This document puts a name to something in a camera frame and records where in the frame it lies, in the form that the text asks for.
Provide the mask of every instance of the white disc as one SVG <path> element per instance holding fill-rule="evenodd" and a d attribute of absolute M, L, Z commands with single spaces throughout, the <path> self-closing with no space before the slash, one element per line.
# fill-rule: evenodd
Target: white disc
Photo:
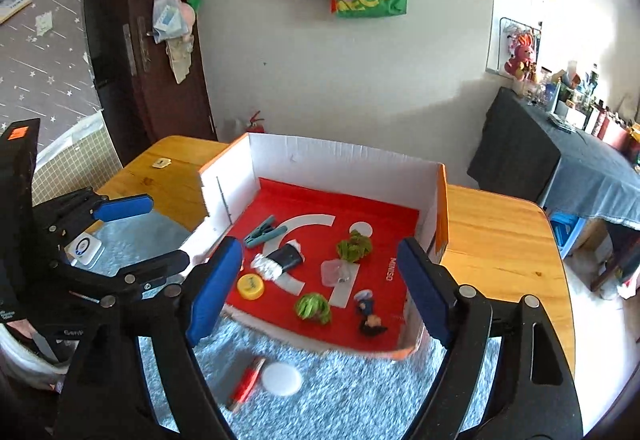
<path fill-rule="evenodd" d="M 291 396 L 300 390 L 302 376 L 290 364 L 274 362 L 262 370 L 262 386 L 276 396 Z"/>
<path fill-rule="evenodd" d="M 351 227 L 349 227 L 349 232 L 352 230 L 357 230 L 363 236 L 371 237 L 373 234 L 373 227 L 371 227 L 367 222 L 355 222 Z"/>

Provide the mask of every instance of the fire extinguisher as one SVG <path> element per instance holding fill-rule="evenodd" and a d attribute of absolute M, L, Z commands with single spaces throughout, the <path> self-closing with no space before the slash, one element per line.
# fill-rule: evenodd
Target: fire extinguisher
<path fill-rule="evenodd" d="M 249 126 L 246 128 L 247 133 L 266 133 L 264 131 L 264 126 L 261 124 L 264 119 L 258 118 L 260 115 L 260 110 L 254 113 L 254 116 L 249 119 Z"/>

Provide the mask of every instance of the blue gripper pad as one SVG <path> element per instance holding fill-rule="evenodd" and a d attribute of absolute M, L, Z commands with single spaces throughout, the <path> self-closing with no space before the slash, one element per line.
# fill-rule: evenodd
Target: blue gripper pad
<path fill-rule="evenodd" d="M 446 269 L 431 263 L 415 238 L 400 242 L 397 264 L 429 335 L 448 348 L 453 338 L 449 324 L 456 305 L 455 280 Z"/>
<path fill-rule="evenodd" d="M 114 220 L 129 218 L 130 216 L 150 213 L 153 208 L 154 200 L 149 195 L 117 198 L 116 200 L 103 202 L 100 207 L 94 211 L 94 219 L 112 222 Z"/>
<path fill-rule="evenodd" d="M 242 246 L 225 237 L 207 263 L 195 267 L 182 284 L 180 309 L 185 321 L 185 337 L 192 348 L 207 337 L 242 266 Z"/>

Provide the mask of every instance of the blue towel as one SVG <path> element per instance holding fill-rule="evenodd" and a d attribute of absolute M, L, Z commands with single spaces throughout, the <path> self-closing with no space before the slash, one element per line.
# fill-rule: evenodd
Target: blue towel
<path fill-rule="evenodd" d="M 156 212 L 110 222 L 96 232 L 106 250 L 93 270 L 112 276 L 121 266 L 174 250 L 187 235 L 179 224 Z M 477 425 L 482 418 L 499 347 L 498 339 L 490 340 L 463 429 Z M 140 338 L 140 350 L 158 422 L 177 430 L 151 341 Z M 411 424 L 446 351 L 437 340 L 431 340 L 399 362 L 338 352 L 321 355 L 287 346 L 222 318 L 194 352 L 211 393 L 240 440 L 391 440 L 401 438 Z M 231 414 L 223 405 L 257 355 L 295 366 L 303 377 L 302 388 L 282 398 L 258 386 L 240 411 Z"/>

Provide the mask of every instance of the yellow lid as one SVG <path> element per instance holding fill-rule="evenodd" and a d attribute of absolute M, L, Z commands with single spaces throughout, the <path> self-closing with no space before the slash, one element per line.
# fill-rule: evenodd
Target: yellow lid
<path fill-rule="evenodd" d="M 244 274 L 238 279 L 238 292 L 244 299 L 253 301 L 264 293 L 264 281 L 257 274 Z"/>

